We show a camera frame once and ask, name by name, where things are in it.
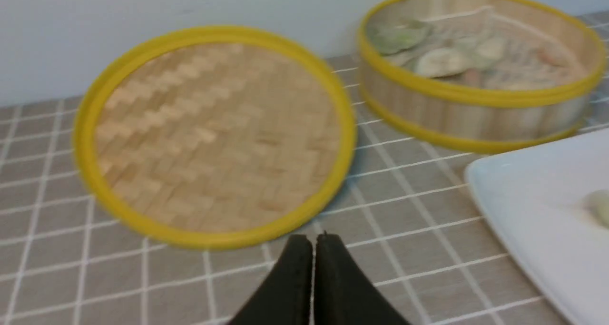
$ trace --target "woven bamboo pattern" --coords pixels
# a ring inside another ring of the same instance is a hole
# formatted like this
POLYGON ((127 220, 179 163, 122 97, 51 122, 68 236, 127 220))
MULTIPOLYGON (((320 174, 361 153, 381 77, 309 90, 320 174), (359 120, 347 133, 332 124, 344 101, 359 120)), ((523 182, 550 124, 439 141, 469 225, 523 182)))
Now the woven bamboo pattern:
POLYGON ((335 165, 333 102, 300 63, 262 47, 213 43, 149 61, 105 102, 98 166, 131 208, 197 232, 275 221, 335 165))

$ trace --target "steamed dumpling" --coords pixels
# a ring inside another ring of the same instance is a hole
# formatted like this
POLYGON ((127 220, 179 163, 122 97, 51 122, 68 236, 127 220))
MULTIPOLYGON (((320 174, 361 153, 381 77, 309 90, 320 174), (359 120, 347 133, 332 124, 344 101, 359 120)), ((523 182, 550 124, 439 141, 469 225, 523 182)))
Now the steamed dumpling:
POLYGON ((426 78, 440 78, 463 73, 473 67, 473 61, 455 48, 434 49, 417 60, 415 73, 426 78))

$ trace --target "white dumpling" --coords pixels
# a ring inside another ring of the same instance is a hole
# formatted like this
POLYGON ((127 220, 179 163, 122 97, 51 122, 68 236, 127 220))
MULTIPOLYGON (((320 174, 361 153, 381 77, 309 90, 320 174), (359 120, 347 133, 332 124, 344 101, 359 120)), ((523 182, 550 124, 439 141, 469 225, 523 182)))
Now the white dumpling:
POLYGON ((486 39, 476 48, 476 54, 483 58, 498 61, 505 56, 507 40, 503 37, 494 36, 486 39))
POLYGON ((415 65, 415 73, 426 78, 440 78, 463 73, 472 67, 472 60, 460 50, 439 48, 422 55, 415 65))

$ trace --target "yellow plastic ring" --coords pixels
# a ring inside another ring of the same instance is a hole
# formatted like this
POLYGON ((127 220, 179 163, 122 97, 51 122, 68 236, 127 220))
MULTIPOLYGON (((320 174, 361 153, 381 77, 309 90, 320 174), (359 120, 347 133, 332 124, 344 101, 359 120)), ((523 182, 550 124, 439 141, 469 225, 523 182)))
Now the yellow plastic ring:
MULTIPOLYGON (((436 98, 460 102, 463 104, 490 106, 494 108, 535 108, 539 106, 557 104, 562 101, 586 95, 600 82, 605 72, 605 65, 607 64, 607 61, 601 60, 598 67, 596 67, 594 71, 584 79, 565 86, 554 87, 551 89, 539 89, 535 91, 475 89, 472 87, 446 84, 432 79, 423 78, 407 71, 406 69, 400 69, 400 67, 390 65, 387 60, 383 59, 378 52, 374 50, 366 35, 366 24, 372 15, 382 8, 399 1, 401 0, 385 0, 377 6, 374 6, 374 8, 372 8, 372 10, 370 10, 364 17, 359 27, 359 31, 357 33, 357 43, 359 45, 359 52, 365 62, 372 66, 374 70, 408 89, 414 89, 420 93, 431 92, 436 98)), ((585 32, 588 36, 594 38, 594 45, 596 45, 598 51, 602 53, 602 56, 605 57, 605 45, 603 44, 603 41, 601 41, 596 32, 588 28, 586 24, 582 23, 575 17, 532 0, 511 1, 519 2, 521 4, 526 4, 528 6, 553 13, 557 17, 561 17, 561 19, 570 22, 581 31, 585 32)))
POLYGON ((162 35, 143 43, 106 68, 85 94, 74 126, 76 163, 85 184, 100 203, 132 229, 174 245, 231 249, 256 245, 288 233, 313 218, 333 198, 351 166, 356 145, 355 117, 346 91, 328 65, 300 45, 265 31, 235 26, 191 28, 162 35), (97 165, 94 131, 98 117, 113 90, 135 69, 157 56, 180 47, 211 42, 239 42, 279 52, 300 62, 328 90, 341 128, 337 160, 320 190, 301 206, 267 225, 239 232, 201 233, 178 230, 158 223, 130 208, 105 181, 97 165))

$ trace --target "green dumpling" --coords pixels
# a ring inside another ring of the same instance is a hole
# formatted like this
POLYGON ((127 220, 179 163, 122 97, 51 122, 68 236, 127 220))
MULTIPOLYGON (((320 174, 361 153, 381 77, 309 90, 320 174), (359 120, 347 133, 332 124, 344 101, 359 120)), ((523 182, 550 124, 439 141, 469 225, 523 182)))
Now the green dumpling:
POLYGON ((368 39, 381 55, 414 47, 421 43, 431 30, 431 25, 418 20, 407 20, 397 25, 378 24, 368 28, 368 39))

